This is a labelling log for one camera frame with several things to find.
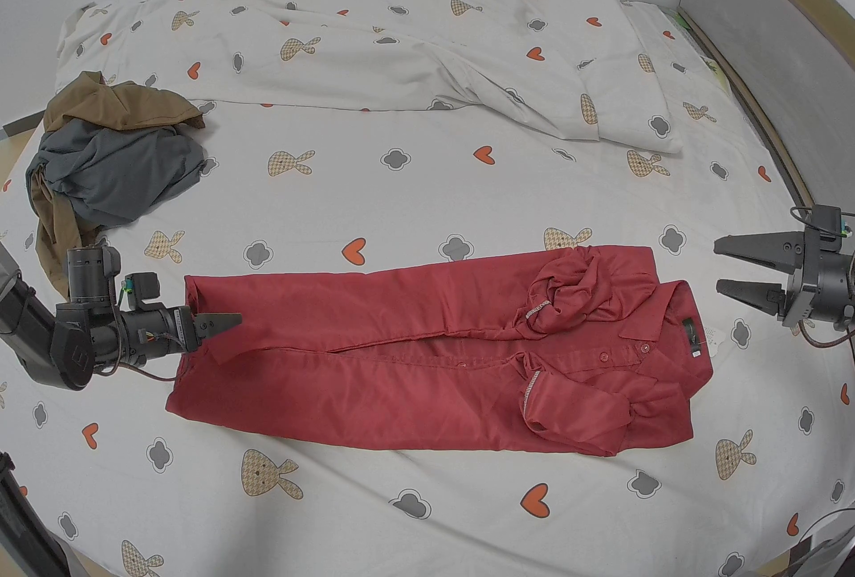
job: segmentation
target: pile of clothes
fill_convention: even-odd
[[[39,220],[36,251],[66,298],[66,252],[95,244],[103,227],[132,223],[199,180],[202,147],[178,132],[204,128],[202,112],[180,94],[84,71],[47,106],[45,134],[27,168]]]

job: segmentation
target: black neck label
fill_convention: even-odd
[[[683,330],[686,331],[686,337],[689,340],[689,348],[692,351],[692,356],[694,358],[699,358],[701,355],[700,335],[698,334],[698,329],[695,327],[694,321],[691,318],[683,320]]]

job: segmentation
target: brown garment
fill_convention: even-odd
[[[90,70],[83,71],[50,100],[43,121],[45,133],[58,131],[71,119],[82,119],[114,131],[178,123],[187,123],[193,128],[205,127],[198,108],[180,94],[145,88],[135,82],[122,82],[111,88],[103,83],[100,71]],[[66,252],[94,244],[101,226],[78,218],[69,199],[45,184],[43,166],[31,176],[30,198],[39,221],[38,260],[50,283],[68,299]]]

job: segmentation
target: orange heart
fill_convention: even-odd
[[[354,241],[348,244],[344,249],[341,250],[341,253],[345,256],[348,262],[351,262],[354,266],[361,266],[365,263],[365,257],[360,254],[362,251],[362,247],[365,246],[365,238],[357,237]]]
[[[496,163],[496,159],[490,156],[490,152],[493,151],[493,148],[490,145],[486,144],[483,147],[478,147],[472,155],[478,160],[483,161],[486,165],[493,165]]]
[[[541,482],[540,485],[534,485],[526,491],[525,496],[520,501],[520,506],[536,518],[549,517],[549,506],[543,503],[543,497],[546,496],[548,491],[549,487],[545,482]]]
[[[83,428],[83,439],[89,444],[90,449],[97,449],[98,442],[95,441],[95,433],[98,431],[98,423],[92,422]]]

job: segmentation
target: white paper tag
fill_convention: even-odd
[[[718,346],[727,339],[726,332],[717,330],[714,327],[704,326],[704,335],[706,336],[706,347],[712,358],[718,353]]]

